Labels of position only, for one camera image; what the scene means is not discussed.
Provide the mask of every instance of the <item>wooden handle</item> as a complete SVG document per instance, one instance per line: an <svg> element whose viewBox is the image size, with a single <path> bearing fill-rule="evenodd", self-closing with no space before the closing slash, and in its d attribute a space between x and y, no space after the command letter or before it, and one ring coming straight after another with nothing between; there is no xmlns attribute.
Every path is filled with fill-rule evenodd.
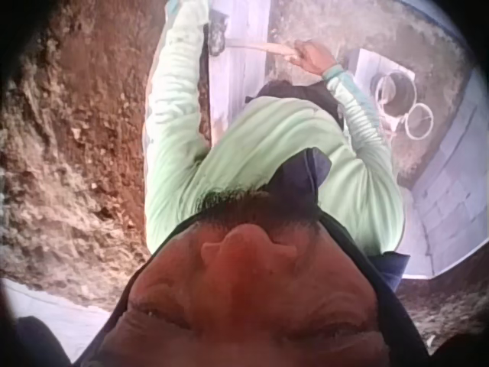
<svg viewBox="0 0 489 367"><path fill-rule="evenodd" d="M248 42L246 40L226 39L226 47L247 48L251 50L265 51L270 54L283 56L297 56L297 51L285 44L271 44L268 42Z"/></svg>

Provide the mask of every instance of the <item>rock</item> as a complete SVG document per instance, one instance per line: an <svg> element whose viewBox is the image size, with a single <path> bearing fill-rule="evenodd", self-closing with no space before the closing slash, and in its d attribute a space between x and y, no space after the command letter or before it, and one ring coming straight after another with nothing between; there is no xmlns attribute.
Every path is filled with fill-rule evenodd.
<svg viewBox="0 0 489 367"><path fill-rule="evenodd" d="M82 129L81 128L71 128L71 132L73 133L73 137L75 138L76 141L79 141L82 135Z"/></svg>

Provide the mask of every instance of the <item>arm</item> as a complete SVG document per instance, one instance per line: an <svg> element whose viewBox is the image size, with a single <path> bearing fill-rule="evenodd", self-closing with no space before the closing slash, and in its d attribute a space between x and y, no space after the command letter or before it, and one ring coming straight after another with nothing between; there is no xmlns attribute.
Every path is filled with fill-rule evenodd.
<svg viewBox="0 0 489 367"><path fill-rule="evenodd" d="M298 42L296 48L301 58L291 62L322 76L345 110L354 151L339 168L341 180L330 185L348 193L343 201L350 211L345 225L367 255L393 251L403 231L403 203L377 111L324 46Z"/></svg>
<svg viewBox="0 0 489 367"><path fill-rule="evenodd" d="M154 251L166 227L178 224L183 192L207 154L199 133L197 83L208 22L208 0L169 1L154 58L144 127L147 246Z"/></svg>
<svg viewBox="0 0 489 367"><path fill-rule="evenodd" d="M379 132L380 119L370 99L342 67L323 74L329 92L342 104L352 147L364 169L355 179L359 200L356 240L371 255L394 251L403 231L403 203L393 172L392 154Z"/></svg>
<svg viewBox="0 0 489 367"><path fill-rule="evenodd" d="M345 110L345 121L357 157L369 169L389 172L394 179L390 148L381 137L379 115L370 99L339 65L329 68L322 78Z"/></svg>

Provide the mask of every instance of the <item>sleeve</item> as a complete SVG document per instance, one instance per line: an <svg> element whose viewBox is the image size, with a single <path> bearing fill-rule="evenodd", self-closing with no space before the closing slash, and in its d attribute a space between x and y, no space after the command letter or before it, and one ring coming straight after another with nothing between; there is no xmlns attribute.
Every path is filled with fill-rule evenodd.
<svg viewBox="0 0 489 367"><path fill-rule="evenodd" d="M355 240L367 252L393 251L403 231L403 203L393 172L390 147L379 132L380 119L373 103L342 67L328 70L323 79L329 92L342 104L356 159L359 211Z"/></svg>
<svg viewBox="0 0 489 367"><path fill-rule="evenodd" d="M209 0L170 0L154 58L144 123L146 238L150 251L178 223L183 193L209 148L199 133L199 58Z"/></svg>

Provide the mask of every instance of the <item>man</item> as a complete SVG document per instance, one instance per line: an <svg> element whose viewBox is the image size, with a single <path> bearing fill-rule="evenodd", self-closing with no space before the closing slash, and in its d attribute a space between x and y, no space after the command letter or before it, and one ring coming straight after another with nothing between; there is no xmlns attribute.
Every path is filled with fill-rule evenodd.
<svg viewBox="0 0 489 367"><path fill-rule="evenodd" d="M209 149L208 14L207 0L167 5L144 133L154 255L76 365L423 365L390 289L403 207L373 106L325 47L297 42L290 62L324 82L267 86Z"/></svg>

